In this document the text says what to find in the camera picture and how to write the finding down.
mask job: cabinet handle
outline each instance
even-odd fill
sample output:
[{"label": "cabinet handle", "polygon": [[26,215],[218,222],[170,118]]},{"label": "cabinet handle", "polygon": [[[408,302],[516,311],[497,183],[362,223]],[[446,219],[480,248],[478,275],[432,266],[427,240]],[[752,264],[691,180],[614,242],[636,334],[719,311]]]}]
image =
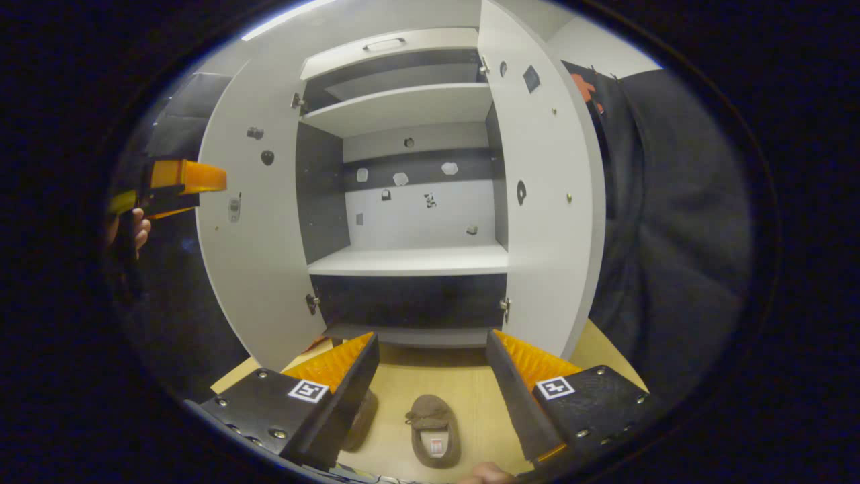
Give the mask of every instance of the cabinet handle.
[{"label": "cabinet handle", "polygon": [[362,50],[369,51],[369,50],[371,50],[371,46],[373,44],[381,44],[383,42],[389,42],[391,40],[399,40],[401,44],[406,43],[406,39],[404,39],[403,37],[397,37],[396,39],[377,40],[376,42],[371,42],[370,44],[367,44],[366,46],[361,47],[361,48],[362,48]]}]

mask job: hand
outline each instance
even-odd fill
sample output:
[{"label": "hand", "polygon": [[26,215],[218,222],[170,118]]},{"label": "hand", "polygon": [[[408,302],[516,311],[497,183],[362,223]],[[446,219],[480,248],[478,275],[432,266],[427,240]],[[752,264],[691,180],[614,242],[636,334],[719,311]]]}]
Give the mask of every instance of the hand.
[{"label": "hand", "polygon": [[[144,210],[142,208],[133,209],[132,214],[134,214],[134,248],[138,251],[138,258],[140,258],[140,248],[146,244],[146,240],[150,237],[152,223],[144,219]],[[120,217],[115,216],[114,220],[107,227],[107,245],[111,245],[114,242],[116,232],[119,228]]]},{"label": "hand", "polygon": [[472,475],[457,481],[457,484],[513,484],[516,478],[501,470],[492,462],[483,462],[472,468]]}]

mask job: open cabinet door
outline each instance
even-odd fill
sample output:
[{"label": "open cabinet door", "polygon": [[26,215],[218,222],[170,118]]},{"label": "open cabinet door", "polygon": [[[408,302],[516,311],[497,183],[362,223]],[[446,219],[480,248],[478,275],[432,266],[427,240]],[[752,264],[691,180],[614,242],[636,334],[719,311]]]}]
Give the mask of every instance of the open cabinet door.
[{"label": "open cabinet door", "polygon": [[508,199],[509,311],[502,331],[563,358],[591,306],[605,228],[600,150],[561,60],[483,0],[478,53],[499,119]]},{"label": "open cabinet door", "polygon": [[[319,309],[311,314],[305,302],[313,287],[296,201],[297,93],[304,82],[295,65],[248,62],[218,101],[200,147],[201,163],[227,171],[227,190],[202,194],[197,209],[206,272],[245,349],[275,370],[325,331]],[[259,139],[252,127],[262,130]]]}]

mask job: cabinet drawer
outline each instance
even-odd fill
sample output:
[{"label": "cabinet drawer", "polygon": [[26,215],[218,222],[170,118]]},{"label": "cabinet drawer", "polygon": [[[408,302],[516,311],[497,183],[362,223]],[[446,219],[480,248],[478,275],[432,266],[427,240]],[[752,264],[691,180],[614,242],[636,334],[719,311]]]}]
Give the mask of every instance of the cabinet drawer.
[{"label": "cabinet drawer", "polygon": [[304,62],[300,76],[308,81],[327,72],[402,53],[429,50],[474,49],[478,33],[474,28],[423,28],[375,35],[335,47]]}]

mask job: white cabinet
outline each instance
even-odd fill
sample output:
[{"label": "white cabinet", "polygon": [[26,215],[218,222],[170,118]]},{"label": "white cabinet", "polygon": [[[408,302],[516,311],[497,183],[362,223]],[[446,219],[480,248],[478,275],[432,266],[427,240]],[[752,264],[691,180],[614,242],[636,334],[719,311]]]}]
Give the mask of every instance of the white cabinet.
[{"label": "white cabinet", "polygon": [[[263,261],[251,264],[278,284],[271,304],[279,321],[255,320],[265,312],[259,298],[257,307],[234,301],[228,313],[252,356],[274,364],[322,329],[336,338],[370,329],[382,342],[458,347],[483,344],[490,327],[570,355],[599,273],[603,172],[585,103],[527,26],[484,0],[479,32],[431,28],[356,40],[308,58],[289,83],[271,80],[266,66],[249,67],[234,84],[304,99],[268,120],[282,135],[268,141],[279,146],[278,168],[258,163],[239,175],[242,225],[227,226],[248,241],[277,233],[290,261],[270,271]],[[247,109],[239,108],[241,94],[228,88],[222,102]],[[263,143],[224,149],[259,156],[265,128]],[[285,189],[297,206],[257,200],[245,183],[252,179],[293,183]],[[253,243],[230,246],[213,231],[223,223],[221,201],[201,197],[199,225],[207,269],[217,265],[226,278],[222,258],[246,251],[237,258],[246,264],[255,254]],[[221,288],[241,288],[210,276],[219,297]],[[311,293],[321,293],[327,328],[304,304]]]}]

